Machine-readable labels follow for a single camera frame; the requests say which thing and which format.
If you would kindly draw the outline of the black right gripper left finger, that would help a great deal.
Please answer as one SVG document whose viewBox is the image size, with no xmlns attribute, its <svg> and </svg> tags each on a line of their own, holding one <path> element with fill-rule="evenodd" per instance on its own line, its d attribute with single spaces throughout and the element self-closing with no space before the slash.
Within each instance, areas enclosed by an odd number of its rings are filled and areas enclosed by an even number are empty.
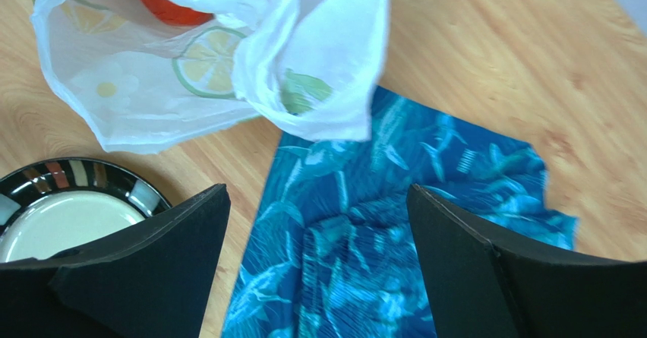
<svg viewBox="0 0 647 338">
<path fill-rule="evenodd" d="M 214 185 L 45 260 L 1 265 L 3 337 L 196 337 L 231 201 Z"/>
</svg>

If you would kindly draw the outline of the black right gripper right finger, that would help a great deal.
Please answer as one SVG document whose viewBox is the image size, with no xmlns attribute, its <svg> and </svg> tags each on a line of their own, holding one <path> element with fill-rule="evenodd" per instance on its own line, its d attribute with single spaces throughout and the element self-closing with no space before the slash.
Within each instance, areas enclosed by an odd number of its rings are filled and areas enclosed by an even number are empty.
<svg viewBox="0 0 647 338">
<path fill-rule="evenodd" d="M 646 264 L 554 247 L 431 191 L 409 223 L 440 337 L 644 337 Z"/>
</svg>

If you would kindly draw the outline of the white printed plastic bag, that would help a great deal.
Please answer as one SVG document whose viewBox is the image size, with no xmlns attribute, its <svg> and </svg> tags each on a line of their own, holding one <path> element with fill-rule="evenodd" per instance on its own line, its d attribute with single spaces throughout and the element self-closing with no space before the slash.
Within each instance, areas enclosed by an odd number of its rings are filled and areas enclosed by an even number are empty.
<svg viewBox="0 0 647 338">
<path fill-rule="evenodd" d="M 52 92 L 108 151 L 157 153 L 258 116 L 309 141 L 364 141 L 390 0 L 170 0 L 213 14 L 156 19 L 140 0 L 34 0 Z"/>
</svg>

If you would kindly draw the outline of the orange fake fruit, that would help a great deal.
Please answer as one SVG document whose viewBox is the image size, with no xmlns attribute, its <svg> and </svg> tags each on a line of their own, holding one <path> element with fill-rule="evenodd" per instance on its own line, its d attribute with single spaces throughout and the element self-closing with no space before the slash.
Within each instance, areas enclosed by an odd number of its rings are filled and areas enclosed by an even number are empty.
<svg viewBox="0 0 647 338">
<path fill-rule="evenodd" d="M 140 0 L 140 2 L 156 19 L 171 26 L 198 26 L 213 19 L 213 14 L 195 11 L 170 0 Z"/>
</svg>

